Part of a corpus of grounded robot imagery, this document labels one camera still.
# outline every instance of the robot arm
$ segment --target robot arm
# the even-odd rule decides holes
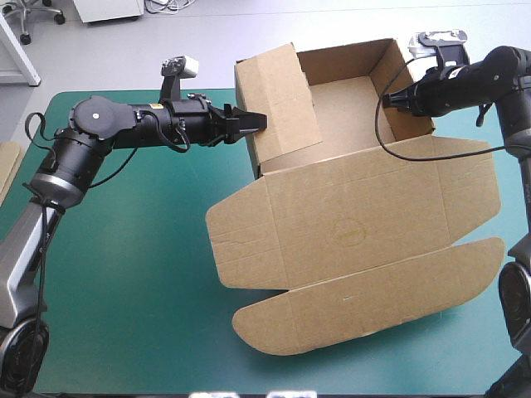
[[[193,143],[235,143],[266,128],[263,114],[229,104],[218,109],[204,95],[182,99],[180,79],[196,73],[191,58],[167,60],[157,104],[118,104],[92,96],[75,106],[68,126],[56,132],[27,186],[34,197],[0,243],[0,396],[21,396],[35,384],[48,330],[39,319],[34,279],[62,215],[83,200],[105,157],[113,149],[161,145],[182,153]]]
[[[437,67],[418,82],[384,95],[385,107],[415,116],[437,117],[456,109],[478,106],[476,124],[492,104],[507,152],[520,163],[528,224],[531,228],[531,51],[502,46],[469,65],[463,31],[424,32],[410,42],[412,53],[433,55]],[[523,355],[485,394],[488,398],[531,396],[531,236],[527,234],[509,255],[499,277],[499,296],[513,347]]]

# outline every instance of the cardboard sheet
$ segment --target cardboard sheet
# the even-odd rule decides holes
[[[504,258],[491,238],[291,290],[236,312],[238,335],[257,350],[293,355],[463,304]]]
[[[23,158],[23,152],[17,143],[0,143],[0,206],[15,178]]]
[[[392,148],[433,156],[487,145],[428,135]],[[266,174],[213,206],[207,225],[223,284],[294,289],[448,247],[499,206],[489,154],[410,163],[374,148]]]

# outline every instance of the cardboard lid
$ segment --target cardboard lid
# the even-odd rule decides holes
[[[21,160],[22,150],[18,143],[0,143],[0,205],[7,195]]]
[[[235,71],[238,98],[245,108],[267,114],[267,129],[253,134],[259,163],[321,141],[311,93],[292,44],[239,62]]]
[[[488,146],[429,135],[391,148]],[[490,154],[410,163],[374,148],[266,174],[213,206],[207,226],[223,284],[295,289],[444,249],[499,206]]]
[[[268,298],[239,309],[232,325],[259,351],[299,354],[463,304],[503,258],[498,238],[446,248]]]

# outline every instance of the green table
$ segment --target green table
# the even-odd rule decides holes
[[[233,90],[203,92],[216,106],[234,103]],[[155,90],[62,93],[46,112],[46,133],[65,126],[70,107],[89,94],[131,104],[158,98]],[[474,121],[474,110],[454,113],[438,121],[438,132],[500,144],[494,112],[479,132]],[[100,177],[128,153],[112,153]],[[43,156],[29,149],[0,208],[0,236],[30,198],[21,184]],[[495,158],[504,177],[503,210],[465,240],[501,235],[512,245],[526,229],[519,169],[504,153]],[[186,155],[146,148],[69,210],[49,252],[51,345],[36,390],[479,393],[516,359],[495,284],[459,308],[304,355],[271,357],[248,347],[233,332],[231,316],[275,292],[220,284],[204,216],[252,178],[242,141],[193,147]]]

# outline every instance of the cardboard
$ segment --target cardboard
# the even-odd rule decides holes
[[[0,143],[0,206],[17,174],[23,158],[23,151],[14,142]]]
[[[284,59],[292,86],[264,72]],[[207,226],[224,285],[288,290],[236,312],[233,326],[254,348],[291,355],[365,336],[462,304],[495,277],[500,239],[453,246],[499,211],[491,155],[410,163],[378,146],[378,96],[403,66],[390,39],[297,54],[282,46],[236,65],[239,105],[275,122],[248,140],[259,178],[213,206]],[[394,88],[411,82],[405,69]],[[281,88],[304,92],[304,103],[283,93],[271,106]],[[404,155],[488,148],[433,137],[429,118],[395,109],[379,126]]]

